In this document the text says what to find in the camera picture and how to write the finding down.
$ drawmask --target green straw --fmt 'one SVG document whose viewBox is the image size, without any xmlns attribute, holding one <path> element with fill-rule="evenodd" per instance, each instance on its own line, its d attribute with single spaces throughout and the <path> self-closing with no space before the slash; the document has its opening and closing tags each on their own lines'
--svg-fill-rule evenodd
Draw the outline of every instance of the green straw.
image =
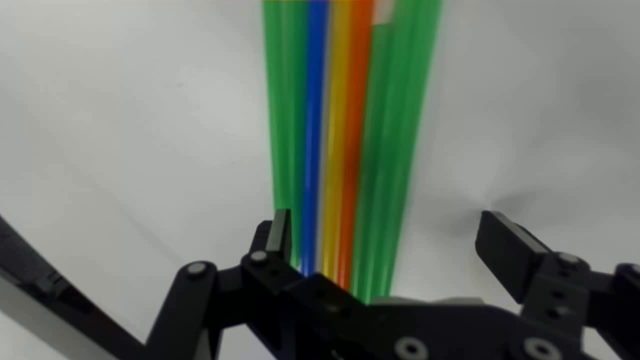
<svg viewBox="0 0 640 360">
<path fill-rule="evenodd" d="M 398 169 L 395 170 L 395 199 L 388 202 L 388 227 L 384 233 L 384 242 L 380 248 L 380 254 L 384 261 L 376 266 L 379 275 L 375 278 L 379 284 L 375 284 L 375 296 L 388 296 L 393 291 L 393 277 L 396 266 L 396 254 L 398 254 L 398 240 L 403 234 L 403 221 L 406 211 L 406 199 L 411 190 L 411 177 L 412 177 L 412 163 L 414 163 L 414 149 L 417 149 L 417 134 L 421 131 L 421 118 L 422 118 L 422 103 L 425 93 L 428 84 L 431 64 L 432 64 L 432 53 L 434 42 L 438 34 L 438 19 L 441 19 L 441 6 L 443 0 L 411 0 L 414 2 L 414 19 L 411 28 L 414 28 L 414 55 L 411 63 L 411 78 L 406 82 L 406 97 L 405 103 L 398 103 L 403 108 L 401 117 L 401 128 L 398 128 L 398 156 L 395 164 Z"/>
<path fill-rule="evenodd" d="M 277 208 L 293 211 L 293 264 L 300 264 L 306 117 L 306 2 L 264 0 L 271 142 Z"/>
<path fill-rule="evenodd" d="M 356 240 L 355 240 L 355 275 L 352 275 L 352 294 L 366 301 L 370 293 L 370 280 L 366 278 L 369 261 L 370 261 L 370 225 L 372 219 L 372 188 L 376 173 L 376 150 L 379 150 L 379 131 L 384 114 L 384 87 L 388 76 L 388 42 L 390 26 L 375 26 L 372 32 L 372 55 L 370 55 L 370 87 L 366 99 L 366 118 L 365 118 L 365 137 L 363 137 L 363 164 L 361 164 L 361 185 L 359 185 L 359 211 L 356 211 Z"/>
<path fill-rule="evenodd" d="M 306 2 L 282 0 L 282 53 L 289 118 L 289 190 L 293 211 L 293 263 L 302 259 L 302 197 L 304 197 L 304 123 L 306 123 Z"/>
<path fill-rule="evenodd" d="M 274 206 L 287 208 L 287 117 L 285 117 L 285 78 L 281 45 L 281 2 L 264 0 L 264 53 L 266 53 L 266 82 L 269 82 L 269 117 L 271 117 L 271 150 L 273 150 L 273 181 Z"/>
<path fill-rule="evenodd" d="M 359 254 L 365 259 L 361 296 L 366 303 L 390 294 L 438 15 L 441 0 L 396 2 L 384 117 L 380 138 L 372 144 L 376 167 L 369 190 L 370 219 L 365 225 L 370 228 L 365 239 L 369 246 Z"/>
</svg>

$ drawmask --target white wall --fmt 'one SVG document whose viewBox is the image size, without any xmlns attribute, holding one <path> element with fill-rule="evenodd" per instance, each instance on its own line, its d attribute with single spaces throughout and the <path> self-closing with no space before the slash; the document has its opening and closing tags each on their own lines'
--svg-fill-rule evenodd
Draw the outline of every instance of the white wall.
<svg viewBox="0 0 640 360">
<path fill-rule="evenodd" d="M 473 253 L 482 208 L 601 270 L 640 263 L 639 16 L 447 2 L 398 294 L 512 306 Z M 257 0 L 0 0 L 3 215 L 141 339 L 181 264 L 232 264 L 271 215 L 259 20 Z M 0 358 L 60 358 L 0 329 L 22 336 Z"/>
</svg>

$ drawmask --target drinking straw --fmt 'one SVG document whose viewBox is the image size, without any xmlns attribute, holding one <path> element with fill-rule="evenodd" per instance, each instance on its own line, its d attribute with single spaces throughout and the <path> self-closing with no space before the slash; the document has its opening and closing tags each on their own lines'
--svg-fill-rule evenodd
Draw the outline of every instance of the drinking straw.
<svg viewBox="0 0 640 360">
<path fill-rule="evenodd" d="M 372 266 L 370 299 L 388 296 L 398 254 L 398 239 L 409 197 L 417 134 L 421 127 L 426 78 L 437 42 L 443 0 L 401 0 L 395 19 L 395 45 L 390 61 L 388 95 L 383 124 L 384 174 L 379 178 L 383 197 L 372 233 L 380 233 L 376 264 Z"/>
<path fill-rule="evenodd" d="M 345 117 L 349 72 L 349 20 L 350 0 L 332 2 L 330 20 L 330 75 L 329 75 L 329 131 L 322 208 L 322 272 L 337 280 L 339 236 L 343 221 L 343 173 L 345 173 Z"/>
<path fill-rule="evenodd" d="M 324 53 L 329 0 L 309 2 L 309 108 L 304 153 L 302 272 L 317 270 L 320 138 L 324 106 Z"/>
<path fill-rule="evenodd" d="M 349 51 L 349 88 L 345 118 L 345 190 L 343 190 L 343 227 L 339 239 L 337 277 L 343 288 L 350 288 L 352 254 L 355 254 L 355 223 L 359 200 L 363 121 L 366 106 L 369 57 L 375 0 L 352 0 L 350 12 L 350 51 Z"/>
<path fill-rule="evenodd" d="M 285 117 L 285 76 L 282 76 L 282 51 L 281 51 L 281 5 L 264 0 L 264 53 L 266 53 L 266 82 L 269 82 L 269 118 L 271 118 L 271 150 L 273 150 L 273 182 L 274 206 L 287 208 L 287 117 Z"/>
<path fill-rule="evenodd" d="M 372 32 L 370 70 L 369 70 L 369 95 L 366 95 L 366 121 L 363 127 L 363 159 L 361 159 L 361 182 L 359 182 L 359 208 L 356 208 L 356 234 L 355 234 L 355 270 L 352 270 L 352 294 L 361 301 L 369 301 L 370 294 L 370 263 L 375 261 L 372 246 L 372 200 L 375 200 L 375 174 L 379 163 L 379 137 L 384 114 L 384 95 L 390 63 L 390 25 L 379 25 Z"/>
<path fill-rule="evenodd" d="M 302 197 L 304 197 L 304 121 L 306 121 L 306 2 L 281 2 L 281 51 L 285 78 L 285 118 L 289 150 L 289 208 L 293 211 L 293 261 L 302 259 Z"/>
</svg>

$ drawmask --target blue straw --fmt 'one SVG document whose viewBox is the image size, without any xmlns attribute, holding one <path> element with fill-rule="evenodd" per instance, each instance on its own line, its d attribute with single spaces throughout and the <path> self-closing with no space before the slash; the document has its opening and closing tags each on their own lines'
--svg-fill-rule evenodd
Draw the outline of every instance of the blue straw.
<svg viewBox="0 0 640 360">
<path fill-rule="evenodd" d="M 304 211 L 302 211 L 302 272 L 317 272 L 320 138 L 324 108 L 329 0 L 309 2 L 309 93 L 304 142 Z"/>
</svg>

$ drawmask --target bundle of straws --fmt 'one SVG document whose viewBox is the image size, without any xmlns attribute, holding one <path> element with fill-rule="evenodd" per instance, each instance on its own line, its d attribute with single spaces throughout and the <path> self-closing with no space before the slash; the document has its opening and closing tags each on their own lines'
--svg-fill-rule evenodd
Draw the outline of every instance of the bundle of straws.
<svg viewBox="0 0 640 360">
<path fill-rule="evenodd" d="M 293 263 L 390 294 L 443 0 L 264 0 L 274 206 Z"/>
</svg>

